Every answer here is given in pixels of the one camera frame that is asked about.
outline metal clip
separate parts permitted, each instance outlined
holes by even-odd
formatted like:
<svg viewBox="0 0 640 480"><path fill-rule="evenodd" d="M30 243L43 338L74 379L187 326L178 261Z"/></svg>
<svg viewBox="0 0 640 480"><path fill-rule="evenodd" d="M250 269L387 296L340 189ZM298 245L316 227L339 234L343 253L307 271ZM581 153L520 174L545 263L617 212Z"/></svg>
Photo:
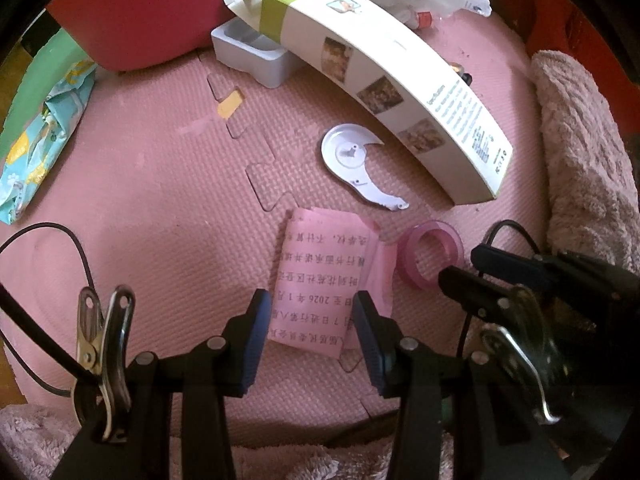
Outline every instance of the metal clip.
<svg viewBox="0 0 640 480"><path fill-rule="evenodd" d="M503 326L489 324L481 338L500 366L532 397L534 415L540 424L555 424L560 417L549 407L549 389L565 381L569 369L553 340L533 292L514 286L508 298L498 306L510 322Z"/></svg>
<svg viewBox="0 0 640 480"><path fill-rule="evenodd" d="M98 387L76 381L71 396L80 424L104 406L106 425L103 441L121 441L126 434L131 397L125 379L124 359L135 303L133 291L125 285L118 286L111 295L105 320L100 299L93 289L85 287L78 299L76 359L98 377Z"/></svg>

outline pink foam floor mat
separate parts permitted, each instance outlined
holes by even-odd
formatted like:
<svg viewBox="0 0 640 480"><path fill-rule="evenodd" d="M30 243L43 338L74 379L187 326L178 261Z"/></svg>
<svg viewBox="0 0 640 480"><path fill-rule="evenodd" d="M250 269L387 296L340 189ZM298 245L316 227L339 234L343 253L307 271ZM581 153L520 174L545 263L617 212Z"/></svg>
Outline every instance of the pink foam floor mat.
<svg viewBox="0 0 640 480"><path fill-rule="evenodd" d="M254 289L273 291L287 214L296 206L366 215L382 228L381 240L395 240L428 219L443 220L460 232L467 261L488 228L504 218L521 222L542 242L546 174L522 42L498 16L464 12L423 36L473 75L473 90L514 146L493 202L452 206L391 133L312 68L269 90L204 50L140 72L100 74L81 124L25 219L2 226L0 236L37 221L75 231L103 303L119 283L136 293L128 359L144 350L161 357L189 351L243 312ZM224 121L217 104L235 88L244 102ZM327 129L345 122L370 128L385 143L368 150L367 171L409 209L364 203L328 173L319 143ZM501 234L497 242L527 251L513 235ZM444 260L437 243L423 243L418 256L427 274ZM34 319L75 354L78 293L86 283L65 235L41 230L23 237L0 258L0 273ZM393 292L393 317L403 331L452 353L460 307L397 276ZM58 387L71 385L7 318L1 325L36 373ZM14 371L29 402L70 408L68 399L44 392L19 366ZM269 341L249 394L226 405L234 443L263 446L317 442L394 404L379 400L357 352L334 360Z"/></svg>

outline black cable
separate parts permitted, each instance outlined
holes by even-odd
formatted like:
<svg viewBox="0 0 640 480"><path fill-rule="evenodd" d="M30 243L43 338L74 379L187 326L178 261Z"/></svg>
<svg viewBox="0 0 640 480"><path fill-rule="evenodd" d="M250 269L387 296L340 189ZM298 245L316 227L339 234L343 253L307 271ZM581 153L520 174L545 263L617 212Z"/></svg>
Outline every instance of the black cable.
<svg viewBox="0 0 640 480"><path fill-rule="evenodd" d="M502 220L495 224L489 231L485 243L488 245L493 245L495 237L503 227L510 227L511 229L519 232L519 234L521 234L522 237L527 241L527 244L529 244L529 247L531 247L531 250L534 252L534 254L540 254L540 248L538 247L536 241L531 237L529 233L527 233L527 230L515 220ZM478 272L478 276L482 278L484 276L484 272ZM471 314L467 313L465 316L465 321L462 324L460 339L458 339L458 348L456 349L456 357L458 358L462 357L462 352L465 349L466 336L468 335L469 327L471 326L472 317L473 316Z"/></svg>
<svg viewBox="0 0 640 480"><path fill-rule="evenodd" d="M74 234L74 232L71 229L63 226L62 224L57 224L55 222L39 222L37 224L33 224L33 225L30 225L30 226L27 226L24 229L20 229L18 232L14 233L11 237L9 237L9 239L7 241L5 241L4 244L2 244L0 246L0 254L2 254L2 252L9 245L11 245L13 242L15 242L22 235L27 234L28 232L33 231L35 229L40 229L40 228L43 228L43 227L57 229L59 231L62 231L65 234L67 234L69 236L69 238L71 238L71 241L76 246L76 250L78 250L78 255L80 256L80 259L82 260L82 266L84 267L84 274L86 276L87 283L88 283L89 287L91 287L93 290L95 290L94 279L93 279L93 277L91 275L91 269L89 268L89 261L87 260L86 254L84 252L84 249L82 248L80 240L78 240L78 237ZM4 287L1 284L0 284L0 292L2 293L3 296L4 296L4 293L6 293L8 295L8 298L6 296L4 296L4 300L5 301L9 301L9 302L15 303L15 300L11 297L11 295L4 289ZM19 313L19 311L22 310L22 308L17 303L15 303L14 304L14 309L15 309L15 305L17 305L18 313ZM24 315L28 319L31 320L31 322L33 322L33 319L31 319L23 310L22 310L22 312L24 313ZM29 321L24 319L24 318L22 319L22 321L26 322L27 324L29 323ZM29 365L26 362L24 362L24 360L20 357L18 352L15 351L14 347L11 345L11 343L9 343L9 340L6 338L4 333L2 333L2 330L0 330L0 338L2 338L2 341L4 341L4 344L9 349L9 352L11 352L11 354L15 357L15 359L18 361L20 366L24 369L24 371L27 372L29 377L31 377L31 379L36 381L36 383L38 383L42 388L44 388L49 393L52 393L52 394L54 394L56 396L60 396L60 397L70 397L71 396L71 392L69 390L61 390L60 388L56 388L55 386L51 386L50 384L46 383L43 379L38 377L38 375L33 370L31 370L31 368L29 368ZM69 356L69 354L67 354L65 351L62 351L64 355L61 355L59 351L56 351L56 349L59 349L59 350L62 350L62 349L53 340L51 340L51 341L54 344L54 347L53 347L54 348L54 354L58 354L59 358L61 358L63 361L66 361L68 366L65 366L65 369L67 371L69 371L69 373L71 373L72 375L76 376L76 373L78 372L78 368L70 364L68 359L71 359L71 357ZM82 369L82 371L84 372L82 374L82 376L86 375L86 371L84 370L84 368Z"/></svg>
<svg viewBox="0 0 640 480"><path fill-rule="evenodd" d="M14 297L0 283L0 308L5 314L27 335L42 348L50 357L54 359L67 372L76 379L82 379L88 384L97 384L97 378L89 371L85 370L78 361L71 357L65 349L56 343L42 327L37 324L33 317L15 301Z"/></svg>

